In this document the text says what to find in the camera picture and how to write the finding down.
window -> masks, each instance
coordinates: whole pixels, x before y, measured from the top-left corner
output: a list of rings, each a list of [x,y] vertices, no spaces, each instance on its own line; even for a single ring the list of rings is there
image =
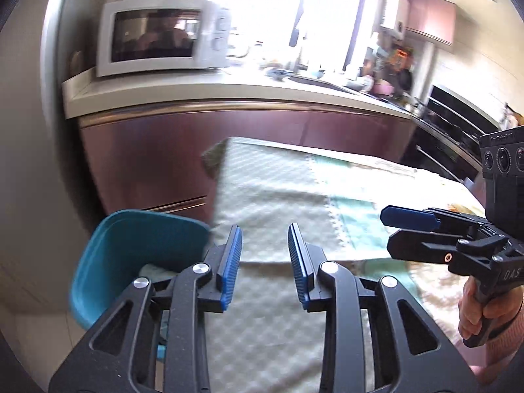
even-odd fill
[[[300,51],[308,66],[328,72],[349,63],[364,6],[364,0],[212,1],[231,10],[235,38],[261,44],[266,59],[291,61]],[[298,48],[289,46],[294,30]]]

white countertop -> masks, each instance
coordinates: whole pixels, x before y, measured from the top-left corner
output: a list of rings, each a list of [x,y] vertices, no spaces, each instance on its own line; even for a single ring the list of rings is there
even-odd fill
[[[64,82],[63,92],[67,118],[140,104],[211,99],[332,104],[412,118],[410,113],[368,96],[291,80],[277,81],[266,77],[261,71],[240,68],[154,72],[105,78],[96,78],[94,69],[89,69]]]

ribbed cuff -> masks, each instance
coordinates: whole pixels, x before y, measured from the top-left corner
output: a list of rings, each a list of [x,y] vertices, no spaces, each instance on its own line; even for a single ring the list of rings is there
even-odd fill
[[[504,332],[486,343],[486,363],[488,366],[512,355],[522,344],[522,340],[524,340],[523,307],[523,305],[520,306],[517,317]]]

microwave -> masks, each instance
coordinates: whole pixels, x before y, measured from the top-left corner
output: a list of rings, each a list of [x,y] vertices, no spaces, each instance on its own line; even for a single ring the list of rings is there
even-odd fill
[[[225,67],[230,27],[230,11],[211,1],[106,3],[96,75]]]

pink sleeve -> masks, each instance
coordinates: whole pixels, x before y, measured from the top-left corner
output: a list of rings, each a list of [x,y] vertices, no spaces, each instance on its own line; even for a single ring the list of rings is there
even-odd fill
[[[520,312],[507,330],[486,343],[486,366],[472,366],[471,369],[482,384],[491,383],[519,349],[524,340],[524,310]]]

